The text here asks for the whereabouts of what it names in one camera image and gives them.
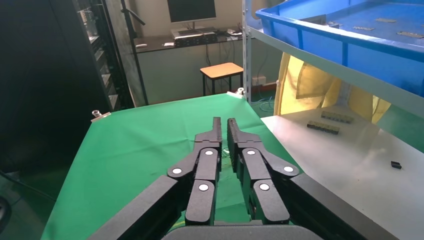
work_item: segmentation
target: white table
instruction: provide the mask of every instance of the white table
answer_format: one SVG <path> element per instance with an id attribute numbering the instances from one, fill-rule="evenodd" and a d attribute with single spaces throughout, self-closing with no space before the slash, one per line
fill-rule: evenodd
<path id="1" fill-rule="evenodd" d="M 321 118 L 328 111 L 351 124 Z M 340 127 L 338 135 L 308 121 Z M 262 118 L 300 167 L 397 238 L 424 239 L 424 154 L 348 108 L 331 106 Z M 400 162 L 402 169 L 391 166 Z"/>

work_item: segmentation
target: green backdrop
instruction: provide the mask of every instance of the green backdrop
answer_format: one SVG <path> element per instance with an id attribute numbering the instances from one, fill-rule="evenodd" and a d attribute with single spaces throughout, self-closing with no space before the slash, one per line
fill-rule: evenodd
<path id="1" fill-rule="evenodd" d="M 213 117 L 221 117 L 223 147 L 227 119 L 235 118 L 242 131 L 258 134 L 269 152 L 298 166 L 244 99 L 218 94 L 113 112 L 91 124 L 41 239 L 88 238 L 190 153 L 195 135 L 212 129 Z M 215 220 L 249 221 L 228 157 L 222 160 Z"/>

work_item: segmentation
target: floor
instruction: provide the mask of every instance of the floor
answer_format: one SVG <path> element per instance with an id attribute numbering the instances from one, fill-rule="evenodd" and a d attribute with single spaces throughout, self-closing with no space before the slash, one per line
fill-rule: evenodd
<path id="1" fill-rule="evenodd" d="M 252 108 L 261 118 L 273 115 L 274 94 L 275 91 L 272 90 L 256 92 L 252 95 L 254 102 Z M 378 126 L 424 153 L 424 140 L 421 137 L 424 134 L 422 128 L 424 119 L 392 105 L 379 121 Z M 69 167 L 67 165 L 55 166 L 43 171 L 27 170 L 15 177 L 56 198 Z M 0 234 L 0 239 L 40 239 L 54 203 L 2 177 L 0 177 L 0 195 L 12 205 L 12 217 L 4 232 Z"/>

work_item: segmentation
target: computer monitor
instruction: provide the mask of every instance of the computer monitor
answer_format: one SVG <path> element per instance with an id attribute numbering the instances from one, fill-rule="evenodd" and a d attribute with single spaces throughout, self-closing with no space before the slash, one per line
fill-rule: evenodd
<path id="1" fill-rule="evenodd" d="M 214 0 L 168 0 L 171 23 L 195 22 L 217 17 Z"/>

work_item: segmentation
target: white shelf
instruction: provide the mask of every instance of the white shelf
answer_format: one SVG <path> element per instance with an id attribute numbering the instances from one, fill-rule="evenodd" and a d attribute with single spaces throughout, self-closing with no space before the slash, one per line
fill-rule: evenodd
<path id="1" fill-rule="evenodd" d="M 117 104 L 118 95 L 109 95 L 110 104 L 112 105 L 112 109 L 115 110 L 115 105 Z"/>
<path id="2" fill-rule="evenodd" d="M 109 85 L 108 81 L 111 78 L 111 74 L 110 73 L 102 74 L 101 78 L 103 79 L 104 86 L 107 87 Z"/>
<path id="3" fill-rule="evenodd" d="M 253 27 L 247 27 L 248 33 L 276 49 L 301 59 L 327 73 L 330 73 L 344 82 L 357 86 L 381 99 L 384 99 L 412 114 L 424 118 L 424 97 L 403 90 L 385 81 L 345 67 L 338 63 L 321 58 L 307 51 L 300 50 L 290 44 L 280 41 Z"/>
<path id="4" fill-rule="evenodd" d="M 321 111 L 354 117 L 352 124 Z M 340 127 L 339 135 L 307 128 L 308 121 Z M 348 108 L 331 106 L 262 121 L 300 167 L 399 239 L 424 236 L 424 154 Z M 402 169 L 391 167 L 400 162 Z"/>
<path id="5" fill-rule="evenodd" d="M 90 40 L 90 44 L 93 44 L 98 38 L 99 38 L 99 36 L 89 36 L 88 37 L 88 39 Z"/>

